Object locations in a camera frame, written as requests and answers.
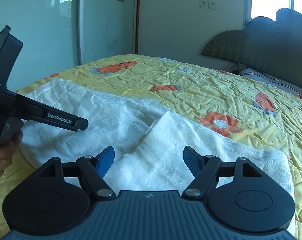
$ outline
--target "orange flower print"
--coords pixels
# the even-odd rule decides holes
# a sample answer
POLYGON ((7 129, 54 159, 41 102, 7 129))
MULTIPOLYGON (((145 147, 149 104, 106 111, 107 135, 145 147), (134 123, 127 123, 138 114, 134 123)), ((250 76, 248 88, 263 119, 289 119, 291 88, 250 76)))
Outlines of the orange flower print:
POLYGON ((123 68, 133 67, 137 64, 136 61, 126 61, 121 62, 119 64, 115 65, 109 65, 103 68, 94 68, 91 70, 91 74, 110 74, 110 73, 116 73, 120 71, 123 68))
POLYGON ((54 73, 54 74, 52 74, 52 75, 50 75, 50 76, 48 76, 46 78, 54 78, 54 77, 57 77, 59 74, 60 74, 59 72, 58 73, 54 73))
POLYGON ((211 126, 211 129, 223 136, 229 136, 230 133, 242 133, 243 130, 235 128, 238 120, 225 114, 208 112, 205 117, 199 118, 199 121, 205 126, 211 126))
POLYGON ((167 91, 180 91, 181 87, 177 85, 158 85, 150 89, 150 91, 167 90, 167 91))
POLYGON ((298 97, 298 98, 300 98, 301 100, 302 100, 302 95, 300 95, 300 94, 295 94, 295 97, 298 97))
POLYGON ((262 110, 266 115, 272 115, 273 117, 278 116, 278 111, 276 110, 276 107, 274 106, 273 102, 264 93, 258 93, 256 95, 253 105, 256 108, 262 110))

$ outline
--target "white flower center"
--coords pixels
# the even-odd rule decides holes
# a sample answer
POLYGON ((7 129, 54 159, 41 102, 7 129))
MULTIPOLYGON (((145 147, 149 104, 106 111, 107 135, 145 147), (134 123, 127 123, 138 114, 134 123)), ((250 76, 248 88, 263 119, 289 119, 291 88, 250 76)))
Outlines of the white flower center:
POLYGON ((226 129, 228 128, 228 124, 224 120, 214 120, 213 121, 214 125, 220 129, 226 129))

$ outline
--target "metal screw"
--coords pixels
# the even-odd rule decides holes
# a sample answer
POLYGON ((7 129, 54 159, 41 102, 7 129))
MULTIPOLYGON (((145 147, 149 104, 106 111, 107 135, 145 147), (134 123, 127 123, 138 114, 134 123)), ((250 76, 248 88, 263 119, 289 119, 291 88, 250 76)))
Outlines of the metal screw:
POLYGON ((111 197, 112 194, 113 194, 113 191, 112 191, 112 190, 109 190, 109 189, 107 189, 107 188, 105 188, 105 189, 100 189, 100 190, 98 191, 98 196, 100 196, 100 197, 111 197))
POLYGON ((196 188, 189 188, 184 193, 190 197, 197 197, 201 194, 200 190, 196 188))

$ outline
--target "brown wooden trim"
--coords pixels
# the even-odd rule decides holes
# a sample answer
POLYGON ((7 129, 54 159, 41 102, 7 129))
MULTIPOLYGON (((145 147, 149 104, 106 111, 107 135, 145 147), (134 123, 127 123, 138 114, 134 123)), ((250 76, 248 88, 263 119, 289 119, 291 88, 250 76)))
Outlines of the brown wooden trim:
POLYGON ((136 11, 136 25, 135 25, 135 54, 139 54, 139 16, 140 16, 140 0, 137 0, 136 11))

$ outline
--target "white blanket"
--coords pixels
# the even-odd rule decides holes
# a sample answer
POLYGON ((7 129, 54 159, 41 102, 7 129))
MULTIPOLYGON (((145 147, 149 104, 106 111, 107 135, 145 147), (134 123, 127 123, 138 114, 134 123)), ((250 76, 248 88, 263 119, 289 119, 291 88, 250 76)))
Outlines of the white blanket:
MULTIPOLYGON (((73 162, 96 156, 111 145, 115 162, 104 180, 120 190, 174 190, 182 192, 193 180, 183 162, 189 145, 200 155, 214 155, 235 162, 250 159, 293 198, 293 182, 287 157, 280 151, 256 150, 213 132, 173 113, 154 100, 124 98, 91 91, 58 78, 27 95, 41 103, 88 119, 85 131, 73 132, 28 121, 23 128, 21 151, 38 168, 51 157, 73 162)), ((66 179, 78 185, 77 179, 66 179)), ((218 186, 231 182, 221 178, 218 186)), ((294 219, 288 231, 294 235, 294 219)))

